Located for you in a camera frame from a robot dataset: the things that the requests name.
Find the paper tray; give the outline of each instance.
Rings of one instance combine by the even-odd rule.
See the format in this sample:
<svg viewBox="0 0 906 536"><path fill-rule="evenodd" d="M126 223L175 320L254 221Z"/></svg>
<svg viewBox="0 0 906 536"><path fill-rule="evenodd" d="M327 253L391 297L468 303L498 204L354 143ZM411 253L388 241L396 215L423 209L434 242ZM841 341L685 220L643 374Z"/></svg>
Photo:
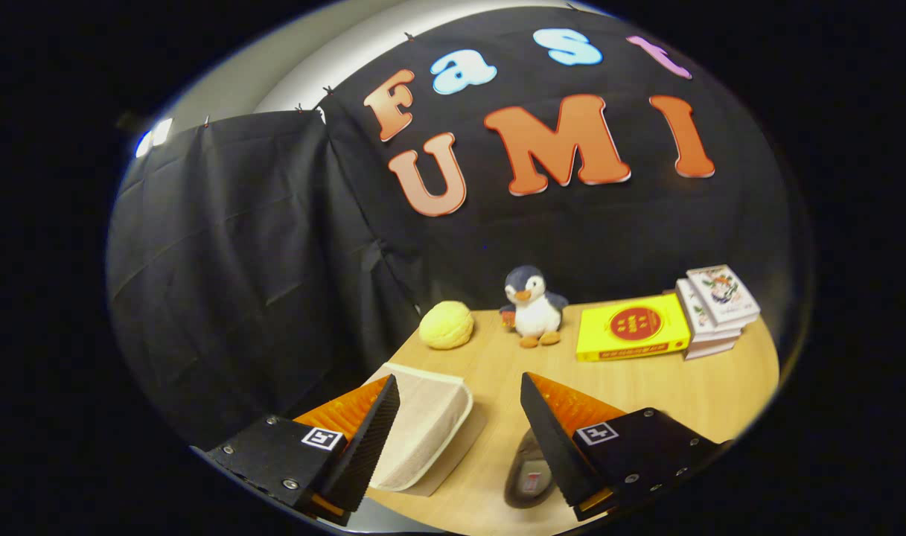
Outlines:
<svg viewBox="0 0 906 536"><path fill-rule="evenodd" d="M435 464L473 410L462 377L385 363L366 383L393 374L401 405L370 486L404 491Z"/></svg>

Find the letter m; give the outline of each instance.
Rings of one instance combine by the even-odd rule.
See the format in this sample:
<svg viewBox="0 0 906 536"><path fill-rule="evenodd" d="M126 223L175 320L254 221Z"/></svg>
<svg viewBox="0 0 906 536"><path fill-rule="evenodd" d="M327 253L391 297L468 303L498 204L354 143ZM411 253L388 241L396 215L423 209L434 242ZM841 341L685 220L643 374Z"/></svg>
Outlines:
<svg viewBox="0 0 906 536"><path fill-rule="evenodd" d="M578 179L585 184L628 180L631 169L619 158L604 110L605 101L598 95L567 96L559 105L555 131L520 106L486 115L483 123L500 134L513 168L509 192L528 196L549 186L548 177L535 170L533 157L555 182L568 186L577 150L581 150L582 162Z"/></svg>

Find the slipper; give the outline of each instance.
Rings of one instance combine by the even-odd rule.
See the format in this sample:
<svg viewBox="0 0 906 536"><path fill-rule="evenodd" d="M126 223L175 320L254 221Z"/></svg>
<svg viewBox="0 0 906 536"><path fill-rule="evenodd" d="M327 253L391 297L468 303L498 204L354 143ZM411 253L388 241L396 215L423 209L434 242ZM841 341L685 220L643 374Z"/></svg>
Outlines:
<svg viewBox="0 0 906 536"><path fill-rule="evenodd" d="M505 499L512 508L533 508L548 498L555 480L542 449L529 430L518 444L518 451L506 480Z"/></svg>

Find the penguin plush toy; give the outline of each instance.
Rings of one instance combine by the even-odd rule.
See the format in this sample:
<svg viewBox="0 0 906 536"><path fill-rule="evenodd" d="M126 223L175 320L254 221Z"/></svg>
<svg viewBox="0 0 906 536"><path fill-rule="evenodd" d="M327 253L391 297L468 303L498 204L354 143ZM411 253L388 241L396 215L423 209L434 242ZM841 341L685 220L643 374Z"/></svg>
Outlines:
<svg viewBox="0 0 906 536"><path fill-rule="evenodd" d="M515 268L506 277L506 298L511 305L500 309L504 325L521 336L520 346L535 348L538 343L555 344L561 339L558 326L568 299L545 290L545 278L535 266Z"/></svg>

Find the yellow sponge ball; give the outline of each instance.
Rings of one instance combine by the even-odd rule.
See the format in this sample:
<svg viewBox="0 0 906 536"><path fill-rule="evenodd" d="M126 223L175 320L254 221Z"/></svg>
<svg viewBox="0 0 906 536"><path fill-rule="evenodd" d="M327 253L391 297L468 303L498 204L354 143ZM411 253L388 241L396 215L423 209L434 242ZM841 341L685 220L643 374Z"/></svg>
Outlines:
<svg viewBox="0 0 906 536"><path fill-rule="evenodd" d="M419 339L426 346L449 350L473 335L473 315L462 301L440 301L419 322Z"/></svg>

